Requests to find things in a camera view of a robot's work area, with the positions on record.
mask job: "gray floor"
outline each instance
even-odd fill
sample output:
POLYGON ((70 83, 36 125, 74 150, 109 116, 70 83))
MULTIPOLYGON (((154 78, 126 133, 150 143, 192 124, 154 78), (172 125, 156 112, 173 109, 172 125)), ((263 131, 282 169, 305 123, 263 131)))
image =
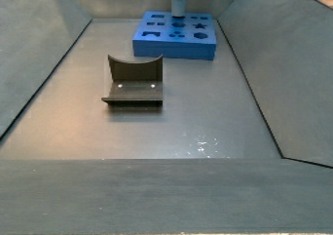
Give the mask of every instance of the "gray floor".
POLYGON ((110 109, 106 61, 136 59, 137 20, 94 20, 0 144, 1 159, 279 155, 225 37, 214 61, 165 59, 162 109, 110 109))
POLYGON ((286 160, 0 161, 0 233, 331 233, 331 178, 286 160))

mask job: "cutout hole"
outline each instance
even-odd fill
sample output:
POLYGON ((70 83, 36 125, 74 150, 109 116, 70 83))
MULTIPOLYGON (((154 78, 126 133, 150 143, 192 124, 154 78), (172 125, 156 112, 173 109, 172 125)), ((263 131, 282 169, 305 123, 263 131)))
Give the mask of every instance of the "cutout hole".
POLYGON ((150 16, 154 19, 164 19, 164 15, 154 14, 150 16))
POLYGON ((161 35, 161 32, 145 31, 141 36, 146 36, 146 35, 153 35, 153 36, 158 37, 161 35))
POLYGON ((173 22, 172 25, 177 28, 182 28, 186 26, 182 22, 173 22))
POLYGON ((194 38, 197 38, 197 39, 205 39, 205 38, 208 38, 208 35, 204 34, 204 33, 201 33, 201 32, 198 32, 198 33, 194 34, 194 38))

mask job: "shape sorter block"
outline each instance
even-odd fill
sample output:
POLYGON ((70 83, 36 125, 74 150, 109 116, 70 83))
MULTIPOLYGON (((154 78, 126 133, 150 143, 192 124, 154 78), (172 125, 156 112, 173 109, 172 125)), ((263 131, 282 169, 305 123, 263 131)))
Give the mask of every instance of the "shape sorter block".
POLYGON ((133 37, 136 57, 213 60, 216 35, 210 14, 145 12, 133 37))

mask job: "black plastic part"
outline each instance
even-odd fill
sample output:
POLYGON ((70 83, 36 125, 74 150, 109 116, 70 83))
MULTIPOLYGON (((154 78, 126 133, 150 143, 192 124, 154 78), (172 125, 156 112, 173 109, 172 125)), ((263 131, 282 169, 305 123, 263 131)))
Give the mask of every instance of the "black plastic part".
POLYGON ((125 62, 108 56, 112 74, 108 104, 162 104, 162 57, 149 62, 125 62))

